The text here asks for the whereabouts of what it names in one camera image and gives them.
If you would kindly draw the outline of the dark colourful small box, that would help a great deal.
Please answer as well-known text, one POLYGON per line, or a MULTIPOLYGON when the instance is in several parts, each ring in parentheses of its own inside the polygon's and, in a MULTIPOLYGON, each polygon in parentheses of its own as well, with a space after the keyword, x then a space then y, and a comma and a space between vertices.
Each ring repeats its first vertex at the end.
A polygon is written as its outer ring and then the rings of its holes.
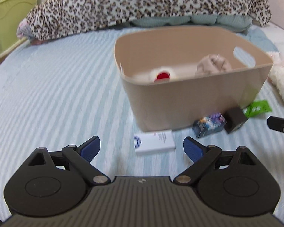
POLYGON ((196 120, 192 129, 196 138, 202 138, 223 130, 226 120, 221 113, 216 113, 196 120))

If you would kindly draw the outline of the white fluffy plush toy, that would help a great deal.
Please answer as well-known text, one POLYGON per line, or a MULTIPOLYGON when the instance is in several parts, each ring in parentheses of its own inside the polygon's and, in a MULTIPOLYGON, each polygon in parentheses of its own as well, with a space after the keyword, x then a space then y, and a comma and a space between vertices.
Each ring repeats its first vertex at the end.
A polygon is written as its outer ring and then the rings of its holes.
POLYGON ((268 74, 269 81, 277 88, 284 102, 284 54, 269 51, 266 53, 273 61, 272 68, 268 74))

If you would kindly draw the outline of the white chicken plush toy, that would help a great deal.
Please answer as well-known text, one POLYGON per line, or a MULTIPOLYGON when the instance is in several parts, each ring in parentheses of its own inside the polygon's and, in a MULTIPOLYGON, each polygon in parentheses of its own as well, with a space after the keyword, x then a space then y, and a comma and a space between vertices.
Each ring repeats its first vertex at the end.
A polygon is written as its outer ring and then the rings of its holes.
POLYGON ((142 83, 152 84, 157 81, 171 81, 193 77, 196 67, 183 65, 180 67, 159 67, 152 70, 135 73, 132 78, 142 83))

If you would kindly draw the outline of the green plastic storage bin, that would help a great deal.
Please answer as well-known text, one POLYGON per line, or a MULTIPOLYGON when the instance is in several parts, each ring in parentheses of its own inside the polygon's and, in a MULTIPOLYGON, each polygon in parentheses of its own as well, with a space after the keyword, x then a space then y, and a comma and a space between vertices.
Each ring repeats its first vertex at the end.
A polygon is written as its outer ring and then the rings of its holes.
POLYGON ((36 4, 37 0, 0 0, 0 56, 18 43, 17 27, 36 4))

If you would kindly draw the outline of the beige plastic storage basket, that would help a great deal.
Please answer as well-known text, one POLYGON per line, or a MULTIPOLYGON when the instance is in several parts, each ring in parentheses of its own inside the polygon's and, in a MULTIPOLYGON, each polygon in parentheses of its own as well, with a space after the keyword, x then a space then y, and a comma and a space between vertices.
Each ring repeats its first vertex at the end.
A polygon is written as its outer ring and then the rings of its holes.
POLYGON ((197 119, 252 103, 272 67, 261 49, 233 32, 206 26, 161 27, 119 37, 114 58, 138 127, 145 132, 189 127, 197 119), (209 54, 232 69, 152 84, 135 73, 159 67, 196 67, 209 54))

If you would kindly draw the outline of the black cube box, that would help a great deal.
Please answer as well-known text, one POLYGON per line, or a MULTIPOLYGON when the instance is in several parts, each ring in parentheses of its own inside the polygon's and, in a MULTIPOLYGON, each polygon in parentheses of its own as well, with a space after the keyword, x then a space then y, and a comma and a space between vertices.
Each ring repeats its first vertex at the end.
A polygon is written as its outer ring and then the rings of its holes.
POLYGON ((235 107, 227 110, 224 113, 223 117, 226 121, 224 129, 228 134, 241 128, 241 126, 243 126, 243 124, 247 121, 247 117, 240 107, 235 107))

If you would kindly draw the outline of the white medicine box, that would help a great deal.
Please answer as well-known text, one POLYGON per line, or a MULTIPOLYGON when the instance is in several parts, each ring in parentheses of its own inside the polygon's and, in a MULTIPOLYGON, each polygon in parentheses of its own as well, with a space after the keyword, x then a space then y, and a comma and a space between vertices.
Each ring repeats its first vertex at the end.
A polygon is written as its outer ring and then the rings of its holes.
POLYGON ((138 133, 133 137, 136 155, 149 155, 175 150, 171 130, 138 133))

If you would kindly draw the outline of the pink floral pillow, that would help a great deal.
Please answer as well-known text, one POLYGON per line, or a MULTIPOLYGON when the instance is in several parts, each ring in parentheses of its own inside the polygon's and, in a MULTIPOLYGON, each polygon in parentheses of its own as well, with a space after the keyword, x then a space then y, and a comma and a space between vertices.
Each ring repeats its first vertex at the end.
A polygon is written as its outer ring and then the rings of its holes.
POLYGON ((16 31, 16 36, 19 39, 27 38, 28 40, 32 40, 34 38, 32 32, 31 32, 31 27, 29 26, 26 18, 24 18, 19 23, 17 31, 16 31))

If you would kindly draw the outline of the leopard print blanket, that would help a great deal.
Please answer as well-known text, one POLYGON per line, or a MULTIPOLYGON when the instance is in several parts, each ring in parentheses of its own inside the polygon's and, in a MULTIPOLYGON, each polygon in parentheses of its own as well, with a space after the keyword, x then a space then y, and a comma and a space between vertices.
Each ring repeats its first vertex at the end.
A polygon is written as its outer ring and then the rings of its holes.
POLYGON ((144 17, 197 14, 249 16, 261 26, 271 20, 269 0, 46 0, 25 20, 30 36, 46 41, 144 17))

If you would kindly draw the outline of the teal quilted duvet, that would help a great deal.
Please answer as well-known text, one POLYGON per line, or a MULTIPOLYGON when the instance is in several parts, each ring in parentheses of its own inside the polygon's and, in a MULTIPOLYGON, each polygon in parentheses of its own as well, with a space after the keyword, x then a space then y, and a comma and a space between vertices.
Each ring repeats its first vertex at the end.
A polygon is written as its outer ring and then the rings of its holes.
POLYGON ((175 17, 143 17, 128 24, 141 28, 155 28, 178 25, 216 26, 233 32, 244 32, 252 25, 253 19, 246 15, 195 14, 175 17))

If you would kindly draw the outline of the beige cloth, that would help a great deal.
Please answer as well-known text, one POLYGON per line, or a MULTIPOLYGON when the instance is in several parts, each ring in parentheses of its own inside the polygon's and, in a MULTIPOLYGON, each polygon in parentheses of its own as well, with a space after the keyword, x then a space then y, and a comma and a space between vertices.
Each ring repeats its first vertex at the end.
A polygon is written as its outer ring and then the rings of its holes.
POLYGON ((232 69, 230 62, 219 54, 209 54, 202 58, 197 65, 196 75, 216 74, 232 69))

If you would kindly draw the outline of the green snack packet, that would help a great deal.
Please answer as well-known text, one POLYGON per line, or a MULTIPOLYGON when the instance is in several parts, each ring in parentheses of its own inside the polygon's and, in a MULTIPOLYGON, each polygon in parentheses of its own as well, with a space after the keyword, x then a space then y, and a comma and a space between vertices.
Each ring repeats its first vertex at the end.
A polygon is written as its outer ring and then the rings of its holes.
POLYGON ((267 100, 257 100, 252 102, 245 110, 247 118, 256 117, 261 114, 269 113, 272 111, 267 100))

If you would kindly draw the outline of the striped light blue bedsheet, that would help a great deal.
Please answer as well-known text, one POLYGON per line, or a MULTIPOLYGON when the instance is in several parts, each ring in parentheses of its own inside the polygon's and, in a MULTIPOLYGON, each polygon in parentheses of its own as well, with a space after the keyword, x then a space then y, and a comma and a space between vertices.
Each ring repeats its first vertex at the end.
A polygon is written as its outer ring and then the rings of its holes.
MULTIPOLYGON (((113 178, 170 176, 191 165, 183 140, 189 129, 173 132, 176 150, 136 156, 133 135, 140 132, 120 82, 113 48, 116 39, 139 28, 105 30, 69 36, 41 45, 23 43, 0 65, 0 220, 11 215, 3 190, 14 172, 37 148, 60 151, 97 135, 101 149, 93 165, 113 178)), ((284 30, 256 25, 241 34, 264 51, 284 54, 284 30)), ((272 113, 249 119, 239 130, 204 137, 204 145, 223 150, 247 146, 275 177, 281 198, 275 215, 284 222, 284 134, 270 130, 266 118, 284 118, 278 91, 266 82, 258 100, 272 113)))

